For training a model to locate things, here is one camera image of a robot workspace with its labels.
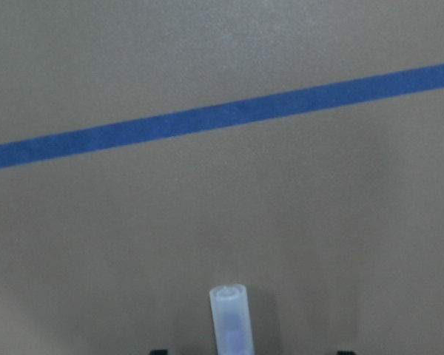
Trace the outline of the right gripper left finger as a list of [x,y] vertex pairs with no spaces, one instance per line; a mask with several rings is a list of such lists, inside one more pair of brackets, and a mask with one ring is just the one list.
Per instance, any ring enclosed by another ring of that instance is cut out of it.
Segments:
[[153,349],[149,355],[167,355],[167,349]]

